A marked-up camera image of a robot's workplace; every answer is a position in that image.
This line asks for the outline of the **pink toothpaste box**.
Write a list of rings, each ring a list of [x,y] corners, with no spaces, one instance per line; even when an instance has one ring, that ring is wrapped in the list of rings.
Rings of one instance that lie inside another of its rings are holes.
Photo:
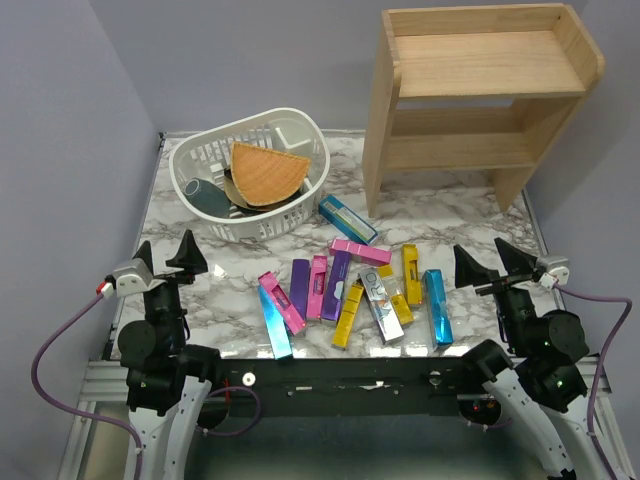
[[[306,319],[319,321],[325,289],[328,260],[324,255],[315,255],[311,261],[307,295]]]
[[[392,259],[392,252],[389,250],[339,238],[331,241],[329,252],[331,255],[336,255],[338,252],[346,252],[352,256],[354,261],[376,267],[390,264]]]
[[[298,335],[306,328],[306,321],[301,317],[288,295],[285,293],[275,275],[267,271],[259,278],[260,286],[283,317],[284,323],[292,335]]]

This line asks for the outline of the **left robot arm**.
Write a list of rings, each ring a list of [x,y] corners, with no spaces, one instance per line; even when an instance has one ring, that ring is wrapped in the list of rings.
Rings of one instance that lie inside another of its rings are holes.
[[[143,319],[127,323],[117,337],[133,431],[126,473],[133,479],[183,478],[201,407],[222,380],[218,350],[187,342],[179,288],[208,270],[191,231],[166,264],[170,272],[155,273],[144,242],[114,272],[117,296],[141,295],[144,306]]]

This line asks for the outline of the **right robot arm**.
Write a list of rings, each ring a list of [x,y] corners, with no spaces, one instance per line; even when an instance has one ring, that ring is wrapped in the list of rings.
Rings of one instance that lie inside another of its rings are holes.
[[[522,283],[564,290],[569,261],[531,255],[501,238],[494,241],[506,270],[500,274],[453,248],[455,285],[472,286],[496,305],[500,343],[485,340],[462,357],[460,379],[469,390],[485,390],[512,420],[517,437],[550,479],[625,479],[595,423],[603,367],[586,382],[578,363],[589,348],[578,315],[556,309],[538,315]]]

